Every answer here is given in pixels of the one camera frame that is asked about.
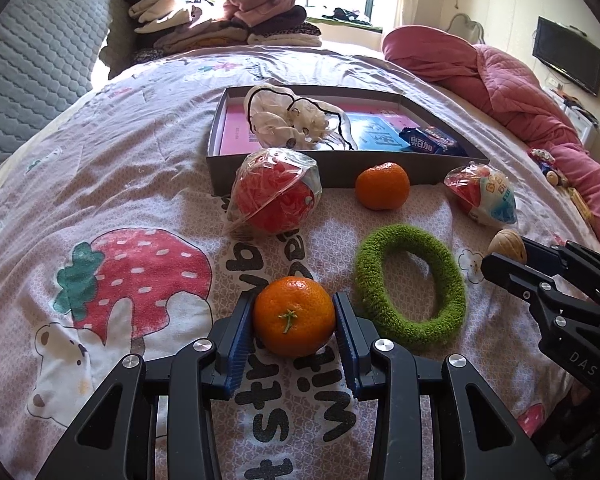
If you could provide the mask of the walnut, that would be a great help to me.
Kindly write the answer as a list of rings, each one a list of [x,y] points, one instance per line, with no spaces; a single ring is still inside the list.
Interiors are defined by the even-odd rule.
[[[499,230],[490,241],[488,254],[500,254],[519,263],[527,263],[527,249],[524,246],[524,240],[513,229]]]

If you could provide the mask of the black wall television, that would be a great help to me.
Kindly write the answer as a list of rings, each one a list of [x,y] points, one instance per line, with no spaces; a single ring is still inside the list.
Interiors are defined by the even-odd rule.
[[[532,55],[592,96],[600,92],[600,48],[574,29],[539,16]]]

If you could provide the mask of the red quilted blanket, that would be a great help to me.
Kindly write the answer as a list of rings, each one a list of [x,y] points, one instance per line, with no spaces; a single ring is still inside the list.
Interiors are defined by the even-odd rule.
[[[389,32],[382,53],[387,61],[482,110],[529,148],[549,151],[592,212],[600,241],[600,163],[526,64],[497,48],[422,25]]]

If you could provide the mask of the large orange tangerine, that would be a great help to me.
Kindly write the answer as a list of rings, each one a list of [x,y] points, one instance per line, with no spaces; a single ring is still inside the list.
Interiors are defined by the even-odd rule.
[[[282,358],[310,356],[328,343],[336,313],[322,285],[309,278],[285,276],[260,291],[252,307],[252,325],[268,351]]]

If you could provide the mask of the grey quilted headboard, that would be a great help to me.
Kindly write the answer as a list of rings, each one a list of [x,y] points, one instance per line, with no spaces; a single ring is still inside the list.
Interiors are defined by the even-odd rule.
[[[0,166],[131,64],[123,0],[10,0],[0,15]]]

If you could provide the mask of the small doll toy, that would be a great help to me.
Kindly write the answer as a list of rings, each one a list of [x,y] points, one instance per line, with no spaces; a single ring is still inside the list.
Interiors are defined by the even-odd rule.
[[[561,186],[568,188],[569,181],[557,166],[555,157],[547,150],[532,148],[528,151],[529,157],[536,163],[542,172],[545,180],[554,188]]]

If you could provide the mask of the grey cardboard box tray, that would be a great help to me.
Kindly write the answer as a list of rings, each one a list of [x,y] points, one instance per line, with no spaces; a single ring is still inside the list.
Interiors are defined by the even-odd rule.
[[[309,151],[320,170],[321,182],[324,188],[352,188],[356,177],[365,169],[380,165],[383,162],[396,162],[407,172],[413,184],[437,184],[453,169],[463,167],[471,162],[486,164],[489,157],[466,138],[463,133],[452,127],[439,113],[401,96],[397,93],[377,90],[308,86],[296,84],[291,90],[298,96],[315,98],[336,105],[344,110],[346,105],[371,105],[388,110],[391,105],[405,112],[419,128],[436,127],[457,140],[467,152],[466,156],[449,156],[416,153],[409,151]],[[215,195],[227,195],[232,188],[237,169],[245,157],[252,153],[220,155],[219,148],[222,138],[221,122],[227,105],[244,102],[248,92],[246,87],[226,89],[216,107],[208,142],[207,162],[211,178],[212,190]]]

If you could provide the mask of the red blue toy egg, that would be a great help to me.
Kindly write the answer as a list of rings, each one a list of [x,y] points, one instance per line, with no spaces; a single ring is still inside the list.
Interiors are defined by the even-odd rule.
[[[236,172],[224,232],[253,237],[299,229],[322,192],[320,170],[312,157],[290,148],[253,152]]]

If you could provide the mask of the pink blue book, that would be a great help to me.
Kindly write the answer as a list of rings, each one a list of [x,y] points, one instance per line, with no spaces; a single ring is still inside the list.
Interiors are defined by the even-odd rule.
[[[393,105],[388,110],[371,105],[346,105],[344,111],[360,150],[409,151],[410,144],[403,141],[399,133],[404,128],[420,127],[419,122]],[[228,104],[221,125],[220,155],[246,154],[261,148],[248,127],[242,104]]]

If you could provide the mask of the pile of folded clothes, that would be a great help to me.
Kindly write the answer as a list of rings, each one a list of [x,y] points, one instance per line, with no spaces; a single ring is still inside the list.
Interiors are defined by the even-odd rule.
[[[135,24],[135,64],[205,48],[322,44],[296,0],[123,1]]]

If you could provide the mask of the heart-shaped chair back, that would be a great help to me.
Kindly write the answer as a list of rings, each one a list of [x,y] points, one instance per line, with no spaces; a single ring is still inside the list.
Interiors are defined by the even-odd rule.
[[[448,34],[465,39],[470,44],[484,44],[483,26],[465,13],[455,14],[445,31]]]

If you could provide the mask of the small orange tangerine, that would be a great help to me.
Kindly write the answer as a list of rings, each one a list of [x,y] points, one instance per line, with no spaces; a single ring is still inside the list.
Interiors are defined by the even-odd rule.
[[[396,210],[407,201],[411,182],[401,166],[385,162],[361,172],[354,189],[356,198],[367,209]]]

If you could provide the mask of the clothes on window sill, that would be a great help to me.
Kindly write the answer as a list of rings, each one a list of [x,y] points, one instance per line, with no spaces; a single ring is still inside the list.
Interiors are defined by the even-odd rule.
[[[368,20],[366,15],[361,15],[358,13],[358,11],[350,11],[340,8],[340,6],[336,6],[336,8],[332,10],[331,14],[324,14],[323,18],[365,27],[372,27],[372,23]]]

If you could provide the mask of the blue Oreo cookie packet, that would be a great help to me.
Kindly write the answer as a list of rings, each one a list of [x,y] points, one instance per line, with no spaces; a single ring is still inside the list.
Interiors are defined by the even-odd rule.
[[[426,128],[405,127],[399,132],[399,136],[416,153],[449,156],[467,155],[467,152],[455,138],[433,126]]]

